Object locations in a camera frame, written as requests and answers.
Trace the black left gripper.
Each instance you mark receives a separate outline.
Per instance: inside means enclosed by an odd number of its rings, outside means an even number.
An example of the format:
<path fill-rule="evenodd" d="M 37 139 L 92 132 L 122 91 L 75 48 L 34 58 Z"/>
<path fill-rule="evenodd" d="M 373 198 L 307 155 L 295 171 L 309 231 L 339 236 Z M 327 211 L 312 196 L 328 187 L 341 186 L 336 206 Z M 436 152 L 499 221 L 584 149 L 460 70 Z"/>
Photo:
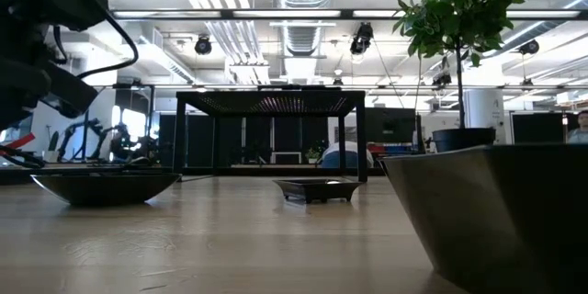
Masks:
<path fill-rule="evenodd" d="M 58 61 L 43 35 L 0 34 L 0 129 L 30 116 L 39 102 L 69 119 L 89 109 L 97 91 Z"/>

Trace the black perforated metal shelf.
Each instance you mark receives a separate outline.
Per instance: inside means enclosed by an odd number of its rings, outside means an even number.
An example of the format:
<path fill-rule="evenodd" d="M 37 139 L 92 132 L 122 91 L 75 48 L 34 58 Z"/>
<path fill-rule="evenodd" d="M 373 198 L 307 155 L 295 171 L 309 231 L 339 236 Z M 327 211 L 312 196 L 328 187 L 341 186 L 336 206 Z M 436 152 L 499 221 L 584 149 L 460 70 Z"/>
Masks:
<path fill-rule="evenodd" d="M 345 117 L 356 112 L 358 144 L 357 179 L 368 180 L 366 140 L 366 93 L 339 87 L 284 85 L 251 90 L 189 92 L 176 94 L 175 139 L 172 170 L 184 174 L 187 169 L 187 106 L 194 107 L 213 119 L 219 118 L 338 118 L 340 168 L 336 175 L 347 173 L 345 160 Z"/>

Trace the black aluminium rig frame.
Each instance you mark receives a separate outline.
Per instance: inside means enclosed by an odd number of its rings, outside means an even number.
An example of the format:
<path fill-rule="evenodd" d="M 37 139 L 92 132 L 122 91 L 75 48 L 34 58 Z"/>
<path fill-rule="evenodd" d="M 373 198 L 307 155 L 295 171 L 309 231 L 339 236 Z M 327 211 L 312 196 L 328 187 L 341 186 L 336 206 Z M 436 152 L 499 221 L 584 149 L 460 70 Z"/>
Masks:
<path fill-rule="evenodd" d="M 393 20 L 398 21 L 402 15 L 400 9 L 150 9 L 150 10 L 116 10 L 113 15 L 122 21 L 232 21 L 232 20 Z M 271 88 L 283 85 L 263 85 Z M 251 90 L 255 85 L 207 85 L 203 92 L 211 91 L 233 91 Z M 356 86 L 335 86 L 343 90 L 361 90 L 364 87 Z M 180 86 L 180 91 L 197 92 L 194 87 Z M 258 176 L 345 176 L 351 175 L 352 170 L 347 169 L 345 175 L 336 175 L 338 169 L 319 169 L 308 165 L 299 167 L 286 166 L 240 166 L 235 168 L 221 169 L 216 164 L 209 168 L 189 168 L 183 175 L 258 175 Z"/>

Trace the person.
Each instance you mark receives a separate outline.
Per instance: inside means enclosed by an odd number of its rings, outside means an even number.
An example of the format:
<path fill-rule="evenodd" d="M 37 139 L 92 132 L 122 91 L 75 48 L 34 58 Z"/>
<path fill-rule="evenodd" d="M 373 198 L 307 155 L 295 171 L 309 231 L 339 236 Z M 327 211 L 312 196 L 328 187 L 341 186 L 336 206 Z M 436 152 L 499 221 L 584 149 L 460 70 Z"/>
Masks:
<path fill-rule="evenodd" d="M 588 110 L 581 111 L 577 121 L 579 127 L 568 132 L 567 143 L 588 144 Z"/>
<path fill-rule="evenodd" d="M 374 160 L 369 150 L 366 150 L 367 154 L 367 167 L 374 167 Z M 339 143 L 331 144 L 322 153 L 321 168 L 339 168 L 340 167 L 340 153 Z M 358 147 L 354 141 L 345 141 L 345 167 L 346 168 L 357 168 L 358 167 Z"/>

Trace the small background green plant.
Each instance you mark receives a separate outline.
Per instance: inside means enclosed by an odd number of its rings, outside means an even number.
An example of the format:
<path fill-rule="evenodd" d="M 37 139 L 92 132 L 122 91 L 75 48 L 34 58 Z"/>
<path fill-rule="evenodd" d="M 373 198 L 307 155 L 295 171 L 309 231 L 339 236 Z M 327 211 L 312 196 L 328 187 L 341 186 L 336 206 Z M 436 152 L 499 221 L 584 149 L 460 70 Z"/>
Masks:
<path fill-rule="evenodd" d="M 305 156 L 309 164 L 317 164 L 322 159 L 324 151 L 328 148 L 327 140 L 318 140 L 311 144 Z"/>

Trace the black background screen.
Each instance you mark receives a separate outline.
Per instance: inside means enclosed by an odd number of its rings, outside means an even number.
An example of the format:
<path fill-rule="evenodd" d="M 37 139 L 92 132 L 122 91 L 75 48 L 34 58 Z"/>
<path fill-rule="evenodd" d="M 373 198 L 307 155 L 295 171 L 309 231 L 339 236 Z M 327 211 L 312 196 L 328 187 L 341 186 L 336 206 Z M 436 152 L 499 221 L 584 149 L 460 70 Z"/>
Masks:
<path fill-rule="evenodd" d="M 512 127 L 514 144 L 565 142 L 561 113 L 515 113 Z"/>
<path fill-rule="evenodd" d="M 366 109 L 367 142 L 412 142 L 415 118 L 413 108 L 369 107 Z"/>

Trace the black wavy square plate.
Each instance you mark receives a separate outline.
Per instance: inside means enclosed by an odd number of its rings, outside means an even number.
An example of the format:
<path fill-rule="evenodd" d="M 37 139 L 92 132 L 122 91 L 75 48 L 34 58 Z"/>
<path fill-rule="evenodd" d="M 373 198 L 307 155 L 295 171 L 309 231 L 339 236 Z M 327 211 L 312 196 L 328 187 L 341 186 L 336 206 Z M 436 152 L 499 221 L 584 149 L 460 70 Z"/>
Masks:
<path fill-rule="evenodd" d="M 381 163 L 439 276 L 471 294 L 588 294 L 588 144 Z"/>

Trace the black pot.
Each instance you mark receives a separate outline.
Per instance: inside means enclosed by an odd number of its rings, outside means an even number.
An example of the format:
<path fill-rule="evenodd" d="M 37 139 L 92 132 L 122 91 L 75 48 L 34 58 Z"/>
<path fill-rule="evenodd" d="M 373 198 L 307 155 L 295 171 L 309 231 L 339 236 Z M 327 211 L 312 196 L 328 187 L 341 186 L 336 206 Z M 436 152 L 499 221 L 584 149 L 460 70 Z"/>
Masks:
<path fill-rule="evenodd" d="M 56 198 L 76 207 L 141 204 L 156 197 L 181 177 L 158 173 L 95 173 L 33 175 L 33 181 Z"/>

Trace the white round column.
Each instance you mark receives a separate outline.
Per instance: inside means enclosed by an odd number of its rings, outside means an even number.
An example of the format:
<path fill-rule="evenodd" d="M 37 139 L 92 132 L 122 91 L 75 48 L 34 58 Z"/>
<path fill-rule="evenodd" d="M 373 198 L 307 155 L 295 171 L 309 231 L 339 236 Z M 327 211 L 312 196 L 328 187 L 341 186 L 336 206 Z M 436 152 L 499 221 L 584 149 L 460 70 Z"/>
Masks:
<path fill-rule="evenodd" d="M 464 92 L 464 106 L 467 128 L 492 128 L 495 131 L 494 143 L 506 143 L 502 90 L 466 90 Z"/>

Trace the green potted plant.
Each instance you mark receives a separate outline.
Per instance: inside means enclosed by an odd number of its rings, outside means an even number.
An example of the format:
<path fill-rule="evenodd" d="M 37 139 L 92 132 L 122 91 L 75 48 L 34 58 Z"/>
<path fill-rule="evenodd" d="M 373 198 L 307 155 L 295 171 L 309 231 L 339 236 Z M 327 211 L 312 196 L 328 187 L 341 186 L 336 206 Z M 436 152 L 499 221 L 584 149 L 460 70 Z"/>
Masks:
<path fill-rule="evenodd" d="M 501 32 L 514 27 L 508 7 L 525 0 L 420 0 L 398 5 L 403 12 L 392 30 L 410 39 L 408 54 L 418 58 L 453 54 L 456 59 L 459 127 L 436 130 L 433 142 L 439 153 L 489 145 L 495 140 L 491 128 L 468 128 L 464 102 L 463 62 L 481 66 L 481 55 L 503 47 Z"/>

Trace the small black square plate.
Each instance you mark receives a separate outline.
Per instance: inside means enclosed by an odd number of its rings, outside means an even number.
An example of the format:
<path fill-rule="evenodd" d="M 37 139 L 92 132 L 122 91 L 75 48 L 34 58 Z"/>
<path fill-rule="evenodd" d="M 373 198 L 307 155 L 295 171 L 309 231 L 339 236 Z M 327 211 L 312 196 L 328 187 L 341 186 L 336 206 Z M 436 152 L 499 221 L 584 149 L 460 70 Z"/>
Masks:
<path fill-rule="evenodd" d="M 274 183 L 282 190 L 284 199 L 297 198 L 306 204 L 314 200 L 325 203 L 334 198 L 350 201 L 356 189 L 362 186 L 361 182 L 328 178 L 275 179 Z"/>

